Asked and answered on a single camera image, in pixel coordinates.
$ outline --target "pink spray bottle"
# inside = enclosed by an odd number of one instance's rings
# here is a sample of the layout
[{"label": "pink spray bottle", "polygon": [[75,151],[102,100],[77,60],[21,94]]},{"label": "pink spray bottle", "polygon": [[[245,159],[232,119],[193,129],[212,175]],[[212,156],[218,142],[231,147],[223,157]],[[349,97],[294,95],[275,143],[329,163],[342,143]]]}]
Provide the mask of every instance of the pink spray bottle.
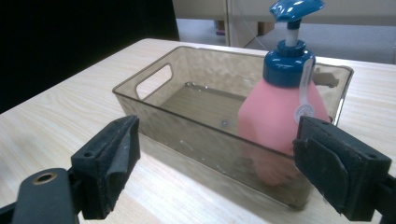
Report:
[{"label": "pink spray bottle", "polygon": [[[329,121],[326,108],[311,80],[315,56],[298,39],[302,17],[322,9],[320,0],[280,0],[270,11],[288,23],[281,40],[264,58],[263,79],[238,111],[239,135],[283,154],[293,155],[300,116]],[[264,150],[244,149],[258,177],[269,186],[285,184],[299,175],[292,160]]]}]

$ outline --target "clear plastic bin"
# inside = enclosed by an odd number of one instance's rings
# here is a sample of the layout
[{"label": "clear plastic bin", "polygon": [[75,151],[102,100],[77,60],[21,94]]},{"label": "clear plastic bin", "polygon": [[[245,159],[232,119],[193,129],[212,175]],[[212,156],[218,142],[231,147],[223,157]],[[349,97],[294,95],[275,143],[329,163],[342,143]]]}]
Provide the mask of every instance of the clear plastic bin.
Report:
[{"label": "clear plastic bin", "polygon": [[[312,190],[293,158],[238,136],[237,112],[262,78],[263,57],[212,49],[176,48],[114,88],[139,131],[173,150],[296,209]],[[336,124],[352,70],[317,64],[313,75]],[[258,178],[247,154],[262,158],[272,185]]]}]

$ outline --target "light wood surface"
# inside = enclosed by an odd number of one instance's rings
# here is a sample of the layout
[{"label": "light wood surface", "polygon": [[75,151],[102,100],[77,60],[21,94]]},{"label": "light wood surface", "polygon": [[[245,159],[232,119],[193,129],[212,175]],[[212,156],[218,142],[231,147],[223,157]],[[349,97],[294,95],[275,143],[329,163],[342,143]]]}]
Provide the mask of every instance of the light wood surface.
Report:
[{"label": "light wood surface", "polygon": [[[70,157],[111,120],[124,116],[112,88],[177,46],[142,40],[0,115],[0,206],[43,169],[70,167]],[[396,160],[396,66],[318,58],[354,69],[339,127]],[[142,158],[106,220],[81,223],[348,223],[314,191],[304,211],[248,189],[140,134]],[[396,175],[393,163],[390,173]],[[380,218],[375,214],[373,223]]]}]

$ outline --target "spray nozzle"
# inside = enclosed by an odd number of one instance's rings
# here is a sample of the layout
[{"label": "spray nozzle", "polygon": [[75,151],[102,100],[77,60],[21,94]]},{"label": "spray nozzle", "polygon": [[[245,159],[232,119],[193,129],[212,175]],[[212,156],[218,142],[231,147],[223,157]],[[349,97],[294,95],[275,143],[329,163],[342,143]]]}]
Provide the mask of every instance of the spray nozzle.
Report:
[{"label": "spray nozzle", "polygon": [[270,12],[274,15],[276,21],[286,21],[288,23],[286,47],[297,46],[298,30],[302,17],[323,7],[324,3],[321,0],[279,0],[270,7]]}]

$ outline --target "metal screw hole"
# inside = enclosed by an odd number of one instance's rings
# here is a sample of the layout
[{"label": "metal screw hole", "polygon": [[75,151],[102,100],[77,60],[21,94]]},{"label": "metal screw hole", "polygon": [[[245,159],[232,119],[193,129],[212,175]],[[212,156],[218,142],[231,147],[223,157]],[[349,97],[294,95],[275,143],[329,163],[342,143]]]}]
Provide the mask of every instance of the metal screw hole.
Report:
[{"label": "metal screw hole", "polygon": [[53,179],[55,179],[56,176],[57,176],[56,173],[45,173],[45,174],[42,174],[42,175],[36,177],[36,178],[33,180],[33,184],[34,184],[34,185],[47,184],[47,183],[49,183],[50,181],[52,181]]},{"label": "metal screw hole", "polygon": [[368,154],[367,156],[369,156],[369,157],[372,158],[372,159],[376,159],[376,155]]},{"label": "metal screw hole", "polygon": [[93,154],[91,152],[86,152],[84,153],[84,157],[92,157]]}]

